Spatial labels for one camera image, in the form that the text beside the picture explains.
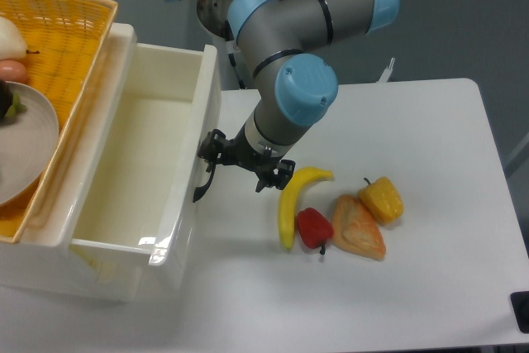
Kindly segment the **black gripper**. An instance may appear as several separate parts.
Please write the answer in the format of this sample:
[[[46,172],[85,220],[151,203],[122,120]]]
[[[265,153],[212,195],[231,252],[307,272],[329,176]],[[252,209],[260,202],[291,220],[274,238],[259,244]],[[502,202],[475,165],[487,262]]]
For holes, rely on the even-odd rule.
[[[255,150],[243,131],[228,140],[222,131],[213,129],[200,144],[198,158],[207,163],[206,171],[211,174],[217,165],[236,165],[255,172],[258,177],[257,193],[264,188],[284,190],[296,166],[293,160],[283,160],[282,156],[273,155],[272,150]]]

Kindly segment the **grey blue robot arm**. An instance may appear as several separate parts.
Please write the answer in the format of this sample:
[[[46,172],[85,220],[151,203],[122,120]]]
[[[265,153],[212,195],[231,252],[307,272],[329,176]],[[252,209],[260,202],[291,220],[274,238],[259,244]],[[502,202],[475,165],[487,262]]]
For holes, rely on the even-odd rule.
[[[295,164],[288,151],[326,114],[338,81],[315,50],[393,23],[400,0],[211,0],[204,27],[238,47],[260,101],[233,139],[210,131],[198,150],[218,165],[253,172],[258,188],[285,188]]]

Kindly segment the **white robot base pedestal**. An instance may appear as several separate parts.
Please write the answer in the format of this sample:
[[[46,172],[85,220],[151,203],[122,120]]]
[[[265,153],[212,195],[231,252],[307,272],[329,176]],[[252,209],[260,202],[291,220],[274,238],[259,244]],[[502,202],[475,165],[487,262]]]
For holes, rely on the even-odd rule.
[[[203,29],[217,48],[222,89],[254,88],[252,73],[235,43],[229,22],[228,8],[233,0],[197,0],[197,14]]]

